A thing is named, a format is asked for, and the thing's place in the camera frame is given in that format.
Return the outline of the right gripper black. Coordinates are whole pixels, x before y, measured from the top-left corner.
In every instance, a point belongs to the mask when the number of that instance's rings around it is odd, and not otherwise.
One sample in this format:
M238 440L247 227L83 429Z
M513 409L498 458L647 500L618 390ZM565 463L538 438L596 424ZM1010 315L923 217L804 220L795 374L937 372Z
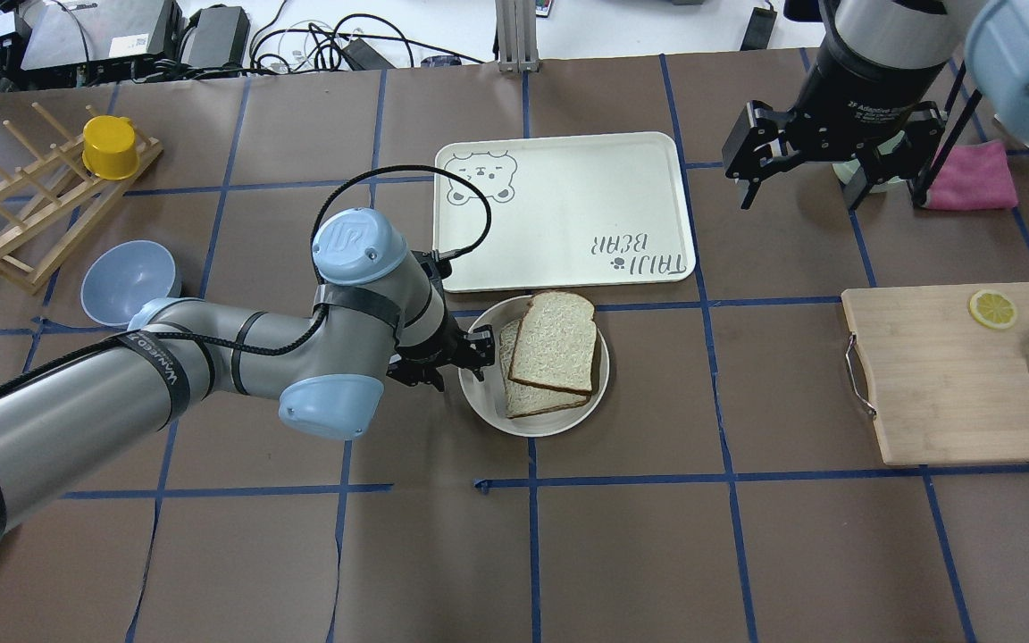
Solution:
M857 159L866 178L857 175L845 188L849 209L891 176L922 170L944 127L939 106L925 99L941 69L886 68L856 53L818 53L787 110L751 99L723 145L728 178L740 180L740 208L752 207L761 180L801 163Z

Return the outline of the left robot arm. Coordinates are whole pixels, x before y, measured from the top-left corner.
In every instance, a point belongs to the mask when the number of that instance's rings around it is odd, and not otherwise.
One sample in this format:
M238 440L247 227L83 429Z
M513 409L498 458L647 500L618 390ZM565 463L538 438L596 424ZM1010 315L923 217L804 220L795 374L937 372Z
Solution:
M0 384L0 541L123 449L214 392L273 399L305 434L363 436L385 381L443 388L452 365L481 380L493 330L465 332L441 278L458 251L418 253L376 209L352 208L311 240L309 317L201 298L156 298L122 333Z

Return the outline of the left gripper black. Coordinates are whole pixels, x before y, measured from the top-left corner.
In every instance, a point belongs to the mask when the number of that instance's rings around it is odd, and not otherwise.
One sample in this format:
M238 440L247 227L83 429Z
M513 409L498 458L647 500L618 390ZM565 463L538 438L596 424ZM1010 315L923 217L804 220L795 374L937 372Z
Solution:
M449 260L437 259L433 252L413 251L412 256L430 293L421 309L404 319L385 374L409 387L429 384L439 392L446 391L439 370L447 365L486 381L486 371L497 359L494 330L483 325L477 332L465 332L447 310L442 284L452 269Z

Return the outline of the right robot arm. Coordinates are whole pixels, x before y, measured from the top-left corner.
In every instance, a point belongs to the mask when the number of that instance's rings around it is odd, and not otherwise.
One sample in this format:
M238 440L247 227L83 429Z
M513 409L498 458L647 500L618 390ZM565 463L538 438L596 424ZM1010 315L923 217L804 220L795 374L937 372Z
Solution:
M1029 1L806 1L800 19L814 17L824 41L796 103L779 113L748 102L728 135L740 207L800 164L853 160L847 207L893 178L922 204L981 99L1029 144ZM956 50L975 91L947 131L946 111L925 94Z

